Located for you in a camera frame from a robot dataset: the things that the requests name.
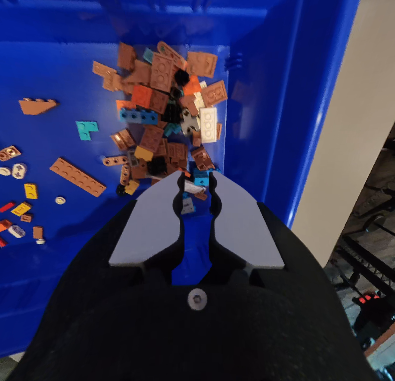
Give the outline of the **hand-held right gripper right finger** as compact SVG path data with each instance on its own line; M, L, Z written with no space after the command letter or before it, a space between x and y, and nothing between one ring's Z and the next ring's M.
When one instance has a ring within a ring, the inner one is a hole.
M284 261L260 212L258 202L244 188L214 171L210 174L215 243L252 268L284 268Z

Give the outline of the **long brown brick plate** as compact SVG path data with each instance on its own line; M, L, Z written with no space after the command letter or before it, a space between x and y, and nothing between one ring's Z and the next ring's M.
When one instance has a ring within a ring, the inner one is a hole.
M70 162L66 161L62 157L59 157L52 164L49 170L61 176L75 186L83 189L94 197L99 197L104 191L106 191L107 187L105 185L81 169L77 168Z

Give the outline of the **teal corner brick plate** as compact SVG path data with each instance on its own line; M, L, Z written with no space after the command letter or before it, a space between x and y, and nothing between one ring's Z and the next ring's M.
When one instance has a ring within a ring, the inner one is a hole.
M98 124L93 121L76 121L77 131L82 141L91 141L91 132L98 132Z

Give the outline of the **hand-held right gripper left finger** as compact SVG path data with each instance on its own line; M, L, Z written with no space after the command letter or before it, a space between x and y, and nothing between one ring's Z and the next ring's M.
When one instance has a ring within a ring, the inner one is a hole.
M109 259L111 266L137 266L184 239L181 218L185 174L174 172L145 190Z

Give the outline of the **pile of toy bricks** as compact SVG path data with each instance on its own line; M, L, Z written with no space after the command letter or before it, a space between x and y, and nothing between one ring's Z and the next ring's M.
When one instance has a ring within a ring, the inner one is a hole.
M1 42L4 250L97 231L149 180L225 172L229 48L175 48ZM76 121L99 131L82 141ZM94 197L50 171L59 157L106 191Z

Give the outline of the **blue plastic bin with bricks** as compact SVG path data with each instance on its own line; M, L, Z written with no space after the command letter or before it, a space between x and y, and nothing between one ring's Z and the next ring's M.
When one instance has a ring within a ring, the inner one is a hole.
M228 47L223 173L291 227L359 1L1 0L1 42ZM96 232L1 248L1 357L26 350Z

